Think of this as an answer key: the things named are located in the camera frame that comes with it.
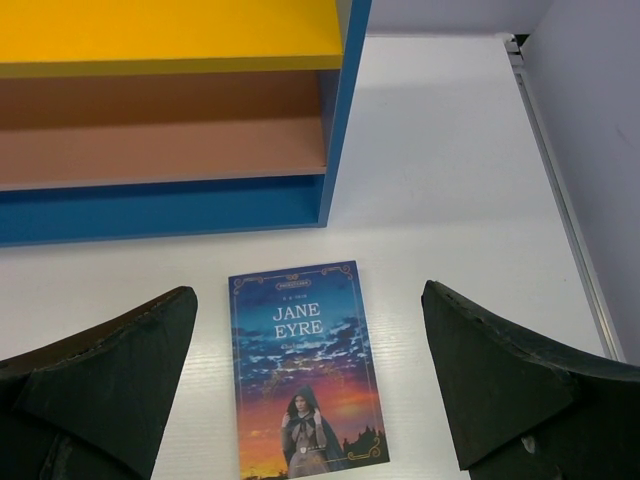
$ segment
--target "dark cloak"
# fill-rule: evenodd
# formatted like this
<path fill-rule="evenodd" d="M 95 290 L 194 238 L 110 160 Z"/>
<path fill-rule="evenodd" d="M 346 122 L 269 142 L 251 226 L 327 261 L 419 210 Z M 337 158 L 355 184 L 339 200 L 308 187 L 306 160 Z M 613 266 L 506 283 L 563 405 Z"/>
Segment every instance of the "dark cloak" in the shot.
<path fill-rule="evenodd" d="M 318 401 L 316 400 L 316 396 L 313 393 L 313 389 L 309 385 L 300 387 L 293 395 L 293 397 L 291 397 L 291 401 L 289 402 L 289 406 L 287 407 L 287 413 L 289 414 L 289 417 L 291 417 L 291 420 L 289 420 L 289 423 L 287 424 L 287 433 L 291 432 L 291 430 L 295 427 L 295 424 L 299 421 L 298 409 L 296 408 L 297 396 L 301 396 L 307 401 L 307 405 L 309 406 L 311 413 L 315 413 L 316 409 L 320 409 Z M 315 427 L 313 418 L 310 418 L 306 421 L 309 422 L 309 425 Z M 331 428 L 331 425 L 329 425 L 329 422 L 327 422 L 326 418 L 324 418 L 324 415 L 322 415 L 322 428 L 324 430 L 325 437 L 327 437 L 325 455 L 327 457 L 327 460 L 334 460 L 332 462 L 327 462 L 329 470 L 332 472 L 338 470 L 346 470 L 347 468 L 349 468 L 349 464 L 346 460 L 338 460 L 345 458 L 344 452 L 342 451 L 342 447 L 340 446 L 338 437 L 336 437 L 336 434 Z M 291 457 L 293 457 L 294 453 L 296 453 L 295 447 L 284 451 L 284 458 L 287 461 L 287 468 L 291 463 Z"/>

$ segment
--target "sunset sky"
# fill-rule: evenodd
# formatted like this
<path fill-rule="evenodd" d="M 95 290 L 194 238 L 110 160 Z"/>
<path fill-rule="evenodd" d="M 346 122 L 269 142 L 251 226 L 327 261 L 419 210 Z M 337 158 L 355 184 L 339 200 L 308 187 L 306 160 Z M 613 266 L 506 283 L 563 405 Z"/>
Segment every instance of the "sunset sky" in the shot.
<path fill-rule="evenodd" d="M 324 267 L 334 269 L 323 274 Z M 366 426 L 384 429 L 354 263 L 233 277 L 230 291 L 242 478 L 286 470 L 280 427 L 302 385 L 313 388 L 341 443 L 356 440 Z M 280 307 L 312 303 L 318 315 L 305 318 L 298 310 L 300 318 L 274 320 Z M 320 320 L 322 332 L 300 336 L 298 326 L 295 336 L 287 328 L 287 337 L 277 338 L 276 325 L 311 320 Z"/>

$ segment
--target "wall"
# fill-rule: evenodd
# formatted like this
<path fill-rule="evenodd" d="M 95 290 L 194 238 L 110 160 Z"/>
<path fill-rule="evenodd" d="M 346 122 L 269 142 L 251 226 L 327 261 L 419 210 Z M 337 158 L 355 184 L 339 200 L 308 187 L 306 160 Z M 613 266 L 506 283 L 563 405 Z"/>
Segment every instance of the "wall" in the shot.
<path fill-rule="evenodd" d="M 374 0 L 369 31 L 531 33 L 552 0 Z"/>
<path fill-rule="evenodd" d="M 638 25 L 635 0 L 556 1 L 524 59 L 625 356 L 640 365 Z"/>

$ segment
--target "blue shelf frame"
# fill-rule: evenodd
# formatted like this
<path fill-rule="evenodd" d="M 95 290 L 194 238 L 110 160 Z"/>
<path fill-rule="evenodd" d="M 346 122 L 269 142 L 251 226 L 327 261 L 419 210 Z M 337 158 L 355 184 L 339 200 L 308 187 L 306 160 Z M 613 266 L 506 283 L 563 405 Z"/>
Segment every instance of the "blue shelf frame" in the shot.
<path fill-rule="evenodd" d="M 324 227 L 371 0 L 336 0 L 341 70 L 318 72 L 325 175 L 0 192 L 0 246 Z"/>

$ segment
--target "woman on book cover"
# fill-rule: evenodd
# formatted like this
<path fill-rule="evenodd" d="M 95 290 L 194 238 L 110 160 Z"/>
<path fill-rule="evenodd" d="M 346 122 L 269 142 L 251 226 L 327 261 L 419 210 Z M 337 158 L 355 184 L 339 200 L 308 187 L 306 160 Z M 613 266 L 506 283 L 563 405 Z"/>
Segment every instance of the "woman on book cover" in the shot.
<path fill-rule="evenodd" d="M 280 435 L 289 478 L 348 468 L 340 442 L 308 385 L 299 388 L 289 402 Z"/>

